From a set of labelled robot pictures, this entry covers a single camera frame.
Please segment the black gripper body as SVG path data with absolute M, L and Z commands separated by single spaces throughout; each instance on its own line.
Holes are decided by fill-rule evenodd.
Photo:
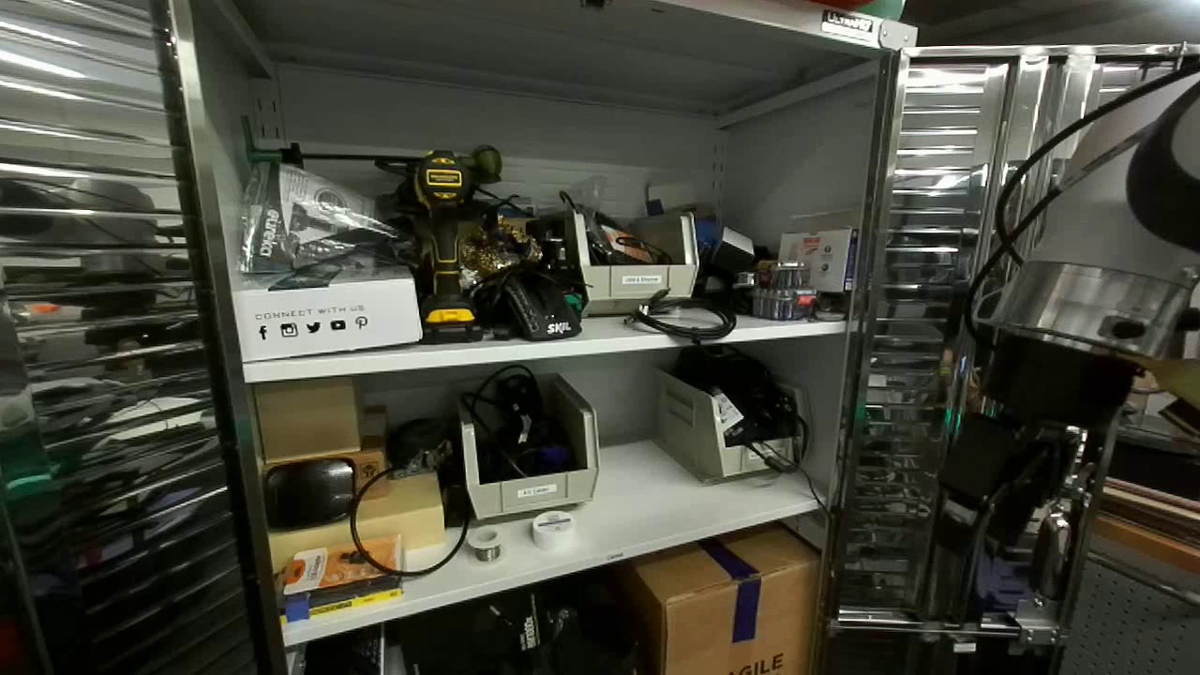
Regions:
M 1124 365 L 1000 336 L 939 474 L 935 607 L 992 602 L 983 561 L 1007 555 L 1058 497 L 1124 400 Z

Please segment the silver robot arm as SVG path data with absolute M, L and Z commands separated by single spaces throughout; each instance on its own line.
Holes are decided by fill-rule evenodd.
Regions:
M 965 330 L 983 361 L 939 474 L 932 596 L 988 602 L 988 561 L 1055 504 L 1198 291 L 1200 71 L 1179 67 L 1058 126 L 1000 185 Z

